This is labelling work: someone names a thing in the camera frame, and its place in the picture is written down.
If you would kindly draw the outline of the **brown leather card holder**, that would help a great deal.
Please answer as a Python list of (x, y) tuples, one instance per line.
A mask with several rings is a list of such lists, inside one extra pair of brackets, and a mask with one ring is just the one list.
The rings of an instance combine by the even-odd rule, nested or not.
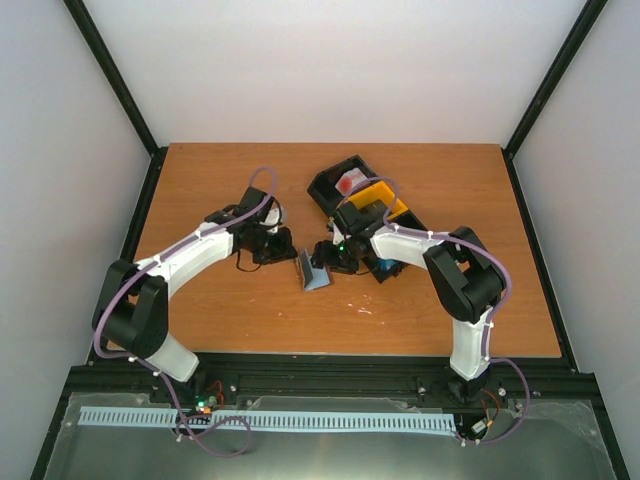
[(332, 284), (332, 278), (326, 267), (316, 268), (312, 264), (312, 258), (306, 249), (298, 252), (296, 259), (298, 275), (304, 292), (316, 291)]

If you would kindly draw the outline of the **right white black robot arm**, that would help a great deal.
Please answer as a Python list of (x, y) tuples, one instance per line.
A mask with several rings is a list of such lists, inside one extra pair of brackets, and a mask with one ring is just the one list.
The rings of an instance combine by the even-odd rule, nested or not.
[(381, 200), (362, 208), (340, 204), (330, 217), (333, 238), (316, 244), (310, 264), (344, 274), (356, 274), (365, 264), (381, 277), (388, 274), (386, 262), (427, 271), (452, 318), (450, 367), (466, 381), (480, 378), (491, 360), (493, 317), (512, 292), (510, 274), (472, 229), (420, 230), (390, 221), (390, 213)]

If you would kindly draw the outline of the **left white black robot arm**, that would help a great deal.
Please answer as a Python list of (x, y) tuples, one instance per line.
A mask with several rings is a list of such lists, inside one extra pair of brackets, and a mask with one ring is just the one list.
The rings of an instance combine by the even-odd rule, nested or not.
[(173, 379), (186, 402), (201, 400), (208, 378), (197, 355), (169, 331), (169, 302), (179, 289), (212, 265), (245, 251), (256, 266), (296, 257), (284, 210), (255, 187), (241, 201), (207, 216), (183, 239), (137, 262), (117, 260), (107, 269), (92, 319), (94, 351), (126, 357)]

